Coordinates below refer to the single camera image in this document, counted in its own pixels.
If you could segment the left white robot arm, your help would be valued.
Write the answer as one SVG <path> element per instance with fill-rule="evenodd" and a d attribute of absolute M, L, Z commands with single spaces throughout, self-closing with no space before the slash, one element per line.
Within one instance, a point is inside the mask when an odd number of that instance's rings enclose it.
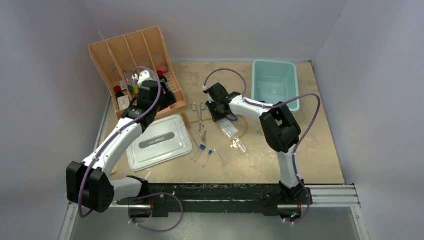
<path fill-rule="evenodd" d="M 112 133 L 81 162 L 72 161 L 66 168 L 67 199 L 77 204 L 78 215 L 105 212 L 116 201 L 131 199 L 138 205 L 146 203 L 147 184 L 135 176 L 120 180 L 109 179 L 121 156 L 151 125 L 158 112 L 176 103 L 177 99 L 165 81 L 147 67 L 133 71 L 138 94 L 130 101 Z"/>

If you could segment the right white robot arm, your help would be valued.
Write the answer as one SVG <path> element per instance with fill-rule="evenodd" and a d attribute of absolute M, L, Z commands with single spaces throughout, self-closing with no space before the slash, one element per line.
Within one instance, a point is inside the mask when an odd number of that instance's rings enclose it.
<path fill-rule="evenodd" d="M 280 196 L 284 202 L 292 204 L 300 196 L 311 196 L 297 167 L 295 150 L 300 143 L 302 131 L 283 102 L 272 105 L 244 99 L 239 92 L 228 93 L 220 83 L 211 87 L 204 86 L 202 90 L 208 95 L 206 106 L 214 122 L 235 115 L 260 123 L 266 143 L 276 152 L 278 158 Z"/>

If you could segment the metal crucible tongs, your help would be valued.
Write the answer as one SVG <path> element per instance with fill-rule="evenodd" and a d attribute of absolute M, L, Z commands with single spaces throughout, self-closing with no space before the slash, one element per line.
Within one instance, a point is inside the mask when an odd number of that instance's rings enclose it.
<path fill-rule="evenodd" d="M 198 134 L 203 143 L 206 142 L 207 130 L 204 126 L 203 121 L 203 111 L 207 109 L 206 103 L 201 102 L 200 104 L 192 103 L 190 106 L 192 112 L 196 112 L 197 120 L 198 120 Z"/>

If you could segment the blue safety glasses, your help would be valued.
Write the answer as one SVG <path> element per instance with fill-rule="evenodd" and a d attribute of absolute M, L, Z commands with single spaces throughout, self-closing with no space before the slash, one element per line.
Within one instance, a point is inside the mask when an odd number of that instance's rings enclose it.
<path fill-rule="evenodd" d="M 239 118 L 235 114 L 227 115 L 225 118 L 230 122 L 236 122 L 239 120 Z"/>

